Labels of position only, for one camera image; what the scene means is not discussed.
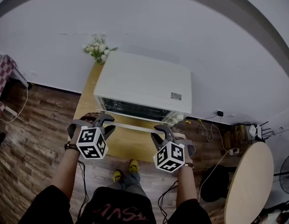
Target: white cable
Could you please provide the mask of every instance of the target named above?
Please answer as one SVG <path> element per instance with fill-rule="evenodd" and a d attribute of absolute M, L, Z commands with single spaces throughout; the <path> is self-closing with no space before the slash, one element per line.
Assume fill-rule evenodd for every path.
<path fill-rule="evenodd" d="M 283 131 L 281 131 L 281 132 L 279 132 L 279 133 L 272 133 L 272 134 L 273 134 L 273 135 L 278 135 L 278 134 L 283 133 L 283 132 L 286 132 L 286 131 L 289 131 L 289 129 L 283 130 Z"/>
<path fill-rule="evenodd" d="M 209 174 L 209 176 L 211 176 L 212 172 L 215 170 L 215 168 L 218 166 L 218 164 L 219 164 L 219 163 L 221 162 L 221 160 L 225 157 L 225 155 L 228 154 L 228 152 L 229 152 L 230 150 L 228 150 L 228 151 L 223 155 L 223 157 L 222 157 L 222 158 L 219 160 L 219 162 L 216 164 L 216 166 L 215 166 L 214 169 L 211 171 L 211 173 Z M 204 183 L 206 182 L 206 180 L 202 183 L 202 185 L 201 185 L 201 187 L 200 187 L 200 192 L 201 192 L 201 188 L 202 188 L 202 186 L 204 185 Z"/>
<path fill-rule="evenodd" d="M 13 120 L 15 120 L 15 119 L 21 114 L 21 112 L 22 112 L 22 110 L 24 109 L 27 101 L 28 101 L 28 88 L 27 88 L 27 100 L 25 101 L 25 103 L 24 103 L 24 105 L 23 105 L 23 108 L 20 110 L 20 112 L 18 113 L 18 115 L 17 115 L 14 119 L 12 119 L 11 121 L 4 121 L 3 119 L 0 119 L 0 120 L 4 121 L 6 124 L 7 124 L 7 123 L 11 123 Z"/>
<path fill-rule="evenodd" d="M 221 142 L 222 142 L 222 147 L 223 147 L 224 151 L 227 152 L 227 150 L 224 148 L 223 139 L 222 139 L 222 137 L 221 137 L 221 133 L 220 133 L 219 128 L 217 128 L 215 125 L 213 125 L 213 126 L 214 126 L 216 129 L 218 129 L 218 132 L 219 132 L 219 135 L 220 135 L 220 138 L 221 138 Z"/>
<path fill-rule="evenodd" d="M 202 125 L 202 126 L 204 127 L 204 129 L 206 130 L 206 139 L 207 139 L 209 142 L 213 141 L 213 139 L 214 139 L 214 134 L 213 134 L 213 132 L 212 132 L 212 125 L 211 125 L 211 134 L 212 134 L 212 139 L 211 139 L 211 140 L 209 140 L 209 138 L 208 138 L 208 131 L 207 131 L 206 127 L 202 124 L 202 122 L 201 122 L 201 125 Z"/>

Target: oven label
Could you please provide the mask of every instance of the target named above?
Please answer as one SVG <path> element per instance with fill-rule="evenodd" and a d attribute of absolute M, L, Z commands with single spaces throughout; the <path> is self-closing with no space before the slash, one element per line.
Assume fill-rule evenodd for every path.
<path fill-rule="evenodd" d="M 182 95 L 172 92 L 171 98 L 172 99 L 177 99 L 177 100 L 182 100 Z"/>

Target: plug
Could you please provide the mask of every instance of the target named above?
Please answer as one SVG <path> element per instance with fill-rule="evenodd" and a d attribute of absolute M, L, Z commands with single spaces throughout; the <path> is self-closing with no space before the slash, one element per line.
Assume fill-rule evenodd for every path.
<path fill-rule="evenodd" d="M 217 111 L 217 115 L 223 117 L 223 111 Z"/>
<path fill-rule="evenodd" d="M 235 154 L 239 154 L 240 153 L 240 149 L 238 147 L 233 148 L 229 151 L 229 155 L 235 155 Z"/>

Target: checkered cloth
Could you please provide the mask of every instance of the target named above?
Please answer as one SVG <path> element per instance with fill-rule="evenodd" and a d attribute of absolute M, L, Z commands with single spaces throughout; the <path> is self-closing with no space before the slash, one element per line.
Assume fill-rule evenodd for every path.
<path fill-rule="evenodd" d="M 14 68 L 17 67 L 15 61 L 8 55 L 0 56 L 0 96 Z M 5 109 L 5 105 L 0 102 L 0 115 Z"/>

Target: power outlet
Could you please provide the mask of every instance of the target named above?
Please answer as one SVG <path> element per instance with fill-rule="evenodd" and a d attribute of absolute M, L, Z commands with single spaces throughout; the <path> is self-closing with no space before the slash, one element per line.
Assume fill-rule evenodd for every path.
<path fill-rule="evenodd" d="M 235 154 L 239 154 L 239 153 L 240 153 L 240 150 L 238 147 L 235 147 L 229 151 L 229 155 L 235 155 Z"/>

